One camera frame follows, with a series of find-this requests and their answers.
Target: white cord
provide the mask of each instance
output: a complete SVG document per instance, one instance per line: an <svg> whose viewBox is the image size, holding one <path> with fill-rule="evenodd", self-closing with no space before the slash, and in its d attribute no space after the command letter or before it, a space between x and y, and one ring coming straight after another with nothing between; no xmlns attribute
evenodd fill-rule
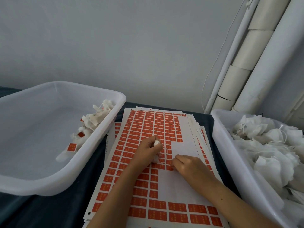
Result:
<svg viewBox="0 0 304 228"><path fill-rule="evenodd" d="M215 65L215 63L216 63L216 61L217 61L219 55L221 54L222 48L223 48L223 46L224 46L224 44L225 44L225 42L226 42L226 40L227 40L227 37L228 37L229 31L230 31L230 28L231 28L232 24L234 23L235 19L237 18L237 15L238 15L238 13L239 13L239 11L240 11L240 9L241 9L241 7L242 7L244 1L245 1L245 0L243 0L241 6L239 7L239 10L237 11L237 14L235 15L235 17L234 17L234 19L233 19L231 25L229 26L229 29L228 29L228 32L227 32L227 34L226 34L226 38L225 38L225 40L224 40L224 43L222 44L222 47L221 47L221 49L219 50L219 53L218 53L218 55L217 55L217 58L216 58L216 60L215 60L215 62L213 63L213 65L212 65L212 67L211 67L209 73L207 74L207 76L206 76L206 78L205 78L204 85L203 85L203 88L202 88L202 101L201 101L202 108L203 108L204 111L205 111L205 109L204 109L204 107L203 107L203 90L204 90L204 87L205 87L205 84L206 84L207 77L208 77L209 74L211 73L211 70L213 69L213 67L214 67L214 65Z"/></svg>

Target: pile of tea bags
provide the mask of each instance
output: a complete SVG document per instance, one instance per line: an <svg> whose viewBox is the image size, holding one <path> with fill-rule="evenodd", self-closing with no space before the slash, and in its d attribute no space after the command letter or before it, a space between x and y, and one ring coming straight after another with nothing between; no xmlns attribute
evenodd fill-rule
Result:
<svg viewBox="0 0 304 228"><path fill-rule="evenodd" d="M275 126L272 119L262 115L252 118L244 115L230 134L255 172L279 195L277 201L283 213L304 225L302 130L283 124Z"/></svg>
<svg viewBox="0 0 304 228"><path fill-rule="evenodd" d="M76 153L91 136L94 130L96 130L97 126L105 119L113 107L112 101L107 99L103 101L100 107L93 105L96 113L82 116L80 119L82 125L78 128L78 132L71 134L71 139L73 141L57 156L56 160L59 162L65 161L69 157L67 154L68 152Z"/></svg>

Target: white plastic tub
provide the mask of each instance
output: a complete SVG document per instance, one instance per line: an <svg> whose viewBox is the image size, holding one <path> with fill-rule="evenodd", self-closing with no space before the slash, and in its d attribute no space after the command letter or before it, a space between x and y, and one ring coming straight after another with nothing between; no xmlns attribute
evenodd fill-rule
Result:
<svg viewBox="0 0 304 228"><path fill-rule="evenodd" d="M115 106L77 153L56 157L80 119L104 99ZM55 195L81 172L126 101L122 93L71 82L44 83L0 98L0 192Z"/></svg>
<svg viewBox="0 0 304 228"><path fill-rule="evenodd" d="M262 184L243 151L234 144L226 130L226 128L232 129L244 113L215 109L211 115L214 118L212 137L242 199L284 228L296 228L296 224L281 212L279 202L271 194L271 190ZM274 122L275 125L282 124L276 120Z"/></svg>

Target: red tag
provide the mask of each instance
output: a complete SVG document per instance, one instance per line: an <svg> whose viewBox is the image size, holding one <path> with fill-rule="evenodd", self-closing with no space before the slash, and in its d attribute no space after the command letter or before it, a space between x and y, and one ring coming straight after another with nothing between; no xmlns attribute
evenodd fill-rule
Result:
<svg viewBox="0 0 304 228"><path fill-rule="evenodd" d="M76 151L76 146L77 144L76 143L70 143L69 144L69 147L67 148L68 151Z"/></svg>
<svg viewBox="0 0 304 228"><path fill-rule="evenodd" d="M85 134L83 132L79 132L77 135L81 138L85 136Z"/></svg>

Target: dark table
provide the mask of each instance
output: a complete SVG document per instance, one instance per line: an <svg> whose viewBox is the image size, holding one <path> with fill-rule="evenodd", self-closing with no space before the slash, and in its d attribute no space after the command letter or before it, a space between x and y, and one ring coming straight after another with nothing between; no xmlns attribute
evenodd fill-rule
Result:
<svg viewBox="0 0 304 228"><path fill-rule="evenodd" d="M0 97L20 90L0 87ZM162 107L126 102L119 111L116 122L121 122L124 108L136 106L162 110L174 110ZM205 126L214 161L223 183L239 196L237 188L229 175L221 155L212 139L213 118L211 115L193 114L196 121ZM97 184L104 165L106 137L101 141L86 166L74 183L65 191L54 196L15 196L0 193L0 227L48 228L48 227L82 227L83 215L86 211L91 195Z"/></svg>

